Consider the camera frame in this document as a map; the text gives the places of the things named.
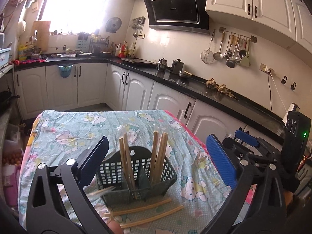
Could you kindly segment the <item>white lower cabinets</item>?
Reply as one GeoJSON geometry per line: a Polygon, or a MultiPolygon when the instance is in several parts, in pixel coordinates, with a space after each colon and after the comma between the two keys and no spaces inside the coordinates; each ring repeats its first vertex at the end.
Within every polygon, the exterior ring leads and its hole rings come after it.
{"type": "Polygon", "coordinates": [[[284,142],[276,142],[198,99],[109,63],[74,64],[67,78],[60,76],[57,65],[14,70],[13,81],[24,120],[33,119],[48,109],[90,110],[92,106],[106,104],[114,111],[167,110],[201,141],[211,133],[223,139],[241,128],[276,148],[281,148],[284,142]]]}

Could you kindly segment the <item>teal hanging waste bin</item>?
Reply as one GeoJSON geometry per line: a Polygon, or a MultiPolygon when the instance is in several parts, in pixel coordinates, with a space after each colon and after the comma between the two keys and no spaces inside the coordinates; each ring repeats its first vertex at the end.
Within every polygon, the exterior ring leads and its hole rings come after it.
{"type": "Polygon", "coordinates": [[[71,65],[58,65],[59,74],[62,78],[67,78],[71,74],[71,70],[73,68],[73,64],[71,65]]]}

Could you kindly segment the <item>wooden cutting board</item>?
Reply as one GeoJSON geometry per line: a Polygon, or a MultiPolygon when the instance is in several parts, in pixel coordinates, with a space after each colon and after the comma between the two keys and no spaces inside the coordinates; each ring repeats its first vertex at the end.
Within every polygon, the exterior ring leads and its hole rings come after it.
{"type": "Polygon", "coordinates": [[[50,36],[50,24],[51,21],[34,21],[32,25],[31,33],[36,32],[35,42],[36,46],[41,49],[42,52],[48,50],[49,36],[50,36]]]}

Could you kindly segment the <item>black range hood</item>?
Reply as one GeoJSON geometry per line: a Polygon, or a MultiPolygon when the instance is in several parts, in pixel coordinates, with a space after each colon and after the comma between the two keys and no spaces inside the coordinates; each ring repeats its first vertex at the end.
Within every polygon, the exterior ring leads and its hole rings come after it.
{"type": "Polygon", "coordinates": [[[209,34],[207,0],[144,0],[149,27],[209,34]]]}

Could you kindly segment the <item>plastic chopstick pack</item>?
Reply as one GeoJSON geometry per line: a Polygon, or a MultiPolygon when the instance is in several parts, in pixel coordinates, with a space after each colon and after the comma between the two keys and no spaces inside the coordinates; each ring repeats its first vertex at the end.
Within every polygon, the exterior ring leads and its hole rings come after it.
{"type": "Polygon", "coordinates": [[[103,196],[105,193],[112,192],[114,189],[115,189],[114,186],[109,186],[107,188],[104,188],[104,189],[101,189],[101,190],[98,190],[98,191],[95,191],[95,192],[88,193],[87,197],[98,198],[98,197],[103,196]]]}

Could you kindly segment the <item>steel kettle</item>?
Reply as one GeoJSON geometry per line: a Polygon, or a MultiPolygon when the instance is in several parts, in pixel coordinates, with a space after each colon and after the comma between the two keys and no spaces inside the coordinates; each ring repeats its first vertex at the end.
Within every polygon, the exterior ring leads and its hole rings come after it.
{"type": "Polygon", "coordinates": [[[158,71],[164,71],[167,68],[167,60],[165,58],[159,59],[157,62],[157,70],[158,71]]]}

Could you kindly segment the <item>bamboo chopsticks left in basket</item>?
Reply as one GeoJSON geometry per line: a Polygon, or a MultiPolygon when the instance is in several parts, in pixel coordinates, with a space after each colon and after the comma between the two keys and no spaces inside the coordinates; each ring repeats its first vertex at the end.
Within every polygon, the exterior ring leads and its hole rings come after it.
{"type": "Polygon", "coordinates": [[[122,133],[122,136],[119,138],[120,142],[120,155],[122,160],[122,167],[124,170],[124,175],[128,183],[129,190],[131,191],[134,199],[137,199],[136,186],[134,181],[134,174],[132,169],[131,156],[128,145],[128,136],[127,133],[122,133]]]}

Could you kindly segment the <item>Hello Kitty patterned tablecloth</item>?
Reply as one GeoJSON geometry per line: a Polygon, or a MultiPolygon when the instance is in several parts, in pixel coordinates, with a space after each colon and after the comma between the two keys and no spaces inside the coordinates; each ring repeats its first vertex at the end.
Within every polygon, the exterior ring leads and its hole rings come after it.
{"type": "Polygon", "coordinates": [[[166,195],[170,203],[142,212],[118,215],[116,222],[129,224],[169,211],[183,209],[165,218],[136,227],[124,233],[200,233],[214,217],[230,193],[215,169],[205,145],[170,112],[139,110],[127,112],[57,112],[46,110],[33,123],[19,180],[19,222],[26,225],[27,197],[36,167],[60,165],[93,148],[106,136],[108,155],[119,150],[119,137],[128,135],[131,146],[151,149],[153,133],[169,135],[166,157],[173,166],[176,182],[166,195]]]}

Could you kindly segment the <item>round wall fan vent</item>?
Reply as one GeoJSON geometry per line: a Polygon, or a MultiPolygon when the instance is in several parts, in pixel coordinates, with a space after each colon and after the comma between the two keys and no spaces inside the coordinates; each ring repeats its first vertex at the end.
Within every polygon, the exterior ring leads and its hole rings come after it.
{"type": "Polygon", "coordinates": [[[105,24],[105,31],[108,33],[116,33],[122,26],[122,20],[118,17],[110,18],[105,24]]]}

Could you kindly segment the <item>wall power socket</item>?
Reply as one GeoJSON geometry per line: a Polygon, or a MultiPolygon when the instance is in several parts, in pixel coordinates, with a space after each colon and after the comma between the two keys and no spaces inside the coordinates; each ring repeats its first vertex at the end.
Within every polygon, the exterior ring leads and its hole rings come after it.
{"type": "Polygon", "coordinates": [[[260,71],[269,74],[269,75],[274,75],[274,70],[272,68],[270,68],[269,66],[265,65],[265,64],[260,64],[260,71]]]}

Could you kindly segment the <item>eggs in carton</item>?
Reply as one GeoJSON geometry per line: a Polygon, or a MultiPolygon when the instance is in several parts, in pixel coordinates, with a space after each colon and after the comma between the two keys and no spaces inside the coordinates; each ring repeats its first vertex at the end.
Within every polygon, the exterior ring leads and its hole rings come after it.
{"type": "Polygon", "coordinates": [[[3,156],[2,163],[4,165],[21,166],[23,161],[23,154],[21,152],[8,153],[3,156]]]}

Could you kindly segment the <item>dark green plastic utensil basket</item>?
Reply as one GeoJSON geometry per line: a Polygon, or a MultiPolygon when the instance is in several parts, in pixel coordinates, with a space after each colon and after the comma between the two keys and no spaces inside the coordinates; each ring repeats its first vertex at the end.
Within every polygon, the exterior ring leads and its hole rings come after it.
{"type": "Polygon", "coordinates": [[[131,146],[131,163],[136,190],[131,190],[124,176],[120,152],[100,164],[96,173],[97,187],[102,190],[113,186],[114,189],[101,196],[107,206],[129,204],[135,200],[146,200],[164,196],[176,182],[177,175],[167,158],[164,159],[160,182],[151,184],[149,181],[151,152],[142,146],[131,146]]]}

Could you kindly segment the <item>dried ginger pile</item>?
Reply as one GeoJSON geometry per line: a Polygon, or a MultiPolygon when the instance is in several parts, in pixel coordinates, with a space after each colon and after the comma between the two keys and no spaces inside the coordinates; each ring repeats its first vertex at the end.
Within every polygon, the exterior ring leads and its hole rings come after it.
{"type": "Polygon", "coordinates": [[[225,84],[217,84],[214,78],[210,78],[209,80],[207,80],[205,85],[208,89],[216,90],[223,95],[237,100],[237,98],[232,94],[232,92],[227,88],[225,84]]]}

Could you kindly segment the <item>white upper cabinets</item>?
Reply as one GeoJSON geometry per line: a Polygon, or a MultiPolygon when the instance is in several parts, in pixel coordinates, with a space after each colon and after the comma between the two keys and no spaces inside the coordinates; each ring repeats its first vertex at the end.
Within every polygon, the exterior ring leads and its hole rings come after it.
{"type": "Polygon", "coordinates": [[[215,22],[311,52],[311,12],[302,0],[207,0],[206,12],[215,22]]]}

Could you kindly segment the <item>hanging steel ladle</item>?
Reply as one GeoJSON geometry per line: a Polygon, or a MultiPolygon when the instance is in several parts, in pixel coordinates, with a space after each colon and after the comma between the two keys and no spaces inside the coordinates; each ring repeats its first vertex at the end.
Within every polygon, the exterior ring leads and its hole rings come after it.
{"type": "Polygon", "coordinates": [[[223,59],[222,46],[223,46],[224,38],[225,38],[225,31],[223,31],[223,33],[222,33],[219,50],[213,54],[213,58],[216,61],[221,61],[223,59]]]}

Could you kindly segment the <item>red bottle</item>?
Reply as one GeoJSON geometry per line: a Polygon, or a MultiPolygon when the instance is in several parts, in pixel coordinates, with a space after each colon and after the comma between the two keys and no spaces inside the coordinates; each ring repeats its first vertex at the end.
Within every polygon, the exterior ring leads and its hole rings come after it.
{"type": "Polygon", "coordinates": [[[118,57],[119,58],[125,58],[125,57],[127,57],[127,53],[128,53],[128,45],[126,42],[124,42],[120,46],[120,51],[119,51],[118,57]]]}

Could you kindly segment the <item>bamboo chopsticks in basket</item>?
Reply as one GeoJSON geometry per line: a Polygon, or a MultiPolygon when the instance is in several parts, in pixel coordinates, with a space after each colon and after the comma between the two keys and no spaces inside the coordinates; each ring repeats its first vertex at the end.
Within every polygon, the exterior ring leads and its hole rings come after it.
{"type": "Polygon", "coordinates": [[[160,182],[161,173],[163,171],[164,157],[166,154],[167,142],[167,132],[163,132],[161,136],[159,136],[158,131],[154,131],[150,166],[150,182],[152,185],[160,182]]]}
{"type": "Polygon", "coordinates": [[[137,199],[136,186],[134,181],[134,174],[132,169],[131,156],[128,145],[128,136],[127,133],[122,133],[122,136],[119,138],[120,142],[120,155],[122,160],[122,167],[124,170],[124,175],[128,183],[129,190],[131,191],[134,199],[137,199]]]}

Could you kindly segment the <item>bamboo chopstick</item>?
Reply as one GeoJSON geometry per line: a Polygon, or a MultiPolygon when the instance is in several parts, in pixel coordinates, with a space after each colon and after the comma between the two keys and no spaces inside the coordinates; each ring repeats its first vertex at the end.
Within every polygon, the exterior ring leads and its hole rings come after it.
{"type": "Polygon", "coordinates": [[[124,214],[129,214],[129,213],[137,213],[137,212],[153,209],[153,208],[156,208],[158,206],[162,206],[162,205],[167,204],[171,201],[172,200],[170,198],[167,198],[167,199],[164,199],[162,201],[155,202],[153,204],[149,204],[147,206],[137,207],[137,208],[133,208],[133,209],[127,209],[127,210],[108,212],[108,213],[104,213],[104,217],[124,215],[124,214]]]}
{"type": "Polygon", "coordinates": [[[162,219],[162,218],[165,218],[169,215],[172,215],[180,210],[182,210],[184,208],[183,205],[179,205],[169,211],[166,211],[164,213],[160,213],[159,215],[155,215],[153,217],[150,217],[150,218],[146,218],[146,219],[143,219],[143,220],[139,220],[139,221],[135,221],[135,222],[131,222],[131,223],[125,223],[125,224],[122,224],[121,225],[121,228],[122,229],[125,229],[125,228],[131,228],[131,227],[136,227],[136,226],[140,226],[142,224],[146,224],[146,223],[150,223],[150,222],[153,222],[153,221],[157,221],[159,219],[162,219]]]}

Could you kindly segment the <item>hanging green spatula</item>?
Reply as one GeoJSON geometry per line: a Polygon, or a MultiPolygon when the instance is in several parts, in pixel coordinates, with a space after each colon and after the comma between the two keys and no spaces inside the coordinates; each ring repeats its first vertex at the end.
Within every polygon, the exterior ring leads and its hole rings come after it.
{"type": "Polygon", "coordinates": [[[249,49],[250,49],[250,40],[247,42],[247,50],[246,50],[246,55],[243,56],[241,59],[240,65],[244,67],[250,67],[250,60],[249,60],[249,49]]]}

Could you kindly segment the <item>bamboo chopsticks right in basket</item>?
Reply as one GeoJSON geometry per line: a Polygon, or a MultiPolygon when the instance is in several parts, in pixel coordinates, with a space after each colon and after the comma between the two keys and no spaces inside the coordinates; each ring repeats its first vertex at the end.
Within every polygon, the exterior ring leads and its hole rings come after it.
{"type": "Polygon", "coordinates": [[[163,171],[164,157],[166,154],[167,142],[167,132],[163,132],[161,136],[159,136],[158,131],[154,131],[150,166],[150,182],[152,185],[160,182],[161,173],[163,171]]]}

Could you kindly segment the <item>white cabinets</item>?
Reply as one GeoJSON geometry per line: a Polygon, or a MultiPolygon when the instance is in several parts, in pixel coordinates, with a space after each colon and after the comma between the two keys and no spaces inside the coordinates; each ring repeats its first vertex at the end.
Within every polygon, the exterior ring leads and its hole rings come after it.
{"type": "Polygon", "coordinates": [[[302,0],[207,0],[206,12],[215,22],[311,52],[311,12],[302,0]]]}
{"type": "Polygon", "coordinates": [[[13,81],[24,120],[33,119],[48,109],[90,110],[92,106],[106,104],[114,111],[167,110],[201,141],[211,133],[223,139],[241,128],[276,148],[281,148],[284,142],[276,142],[198,99],[109,63],[74,64],[67,78],[60,76],[57,65],[14,70],[13,81]]]}

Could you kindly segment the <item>dark metal pot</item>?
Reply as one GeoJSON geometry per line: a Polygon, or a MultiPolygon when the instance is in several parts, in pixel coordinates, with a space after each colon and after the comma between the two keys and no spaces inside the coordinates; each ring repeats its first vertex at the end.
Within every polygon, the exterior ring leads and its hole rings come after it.
{"type": "Polygon", "coordinates": [[[183,70],[183,66],[184,66],[184,63],[180,59],[173,60],[171,68],[170,68],[170,72],[172,74],[179,74],[179,71],[183,70]]]}

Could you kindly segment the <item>black countertop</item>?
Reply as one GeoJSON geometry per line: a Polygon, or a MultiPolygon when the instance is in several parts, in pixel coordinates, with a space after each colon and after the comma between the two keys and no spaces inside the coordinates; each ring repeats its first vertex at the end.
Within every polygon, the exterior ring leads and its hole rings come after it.
{"type": "Polygon", "coordinates": [[[188,97],[209,104],[256,129],[260,133],[265,134],[276,142],[280,143],[285,138],[285,125],[282,122],[281,117],[234,90],[230,91],[234,95],[233,98],[230,98],[223,94],[219,94],[214,90],[208,89],[206,87],[207,80],[196,75],[193,75],[190,79],[184,80],[180,79],[178,75],[169,72],[169,69],[166,69],[164,72],[158,72],[156,66],[153,65],[135,65],[119,58],[105,59],[95,56],[75,58],[48,57],[42,62],[20,62],[19,65],[14,66],[14,69],[19,71],[39,68],[42,66],[58,64],[67,65],[70,63],[86,63],[88,65],[90,63],[109,63],[116,65],[120,68],[143,75],[164,86],[185,94],[188,97]]]}

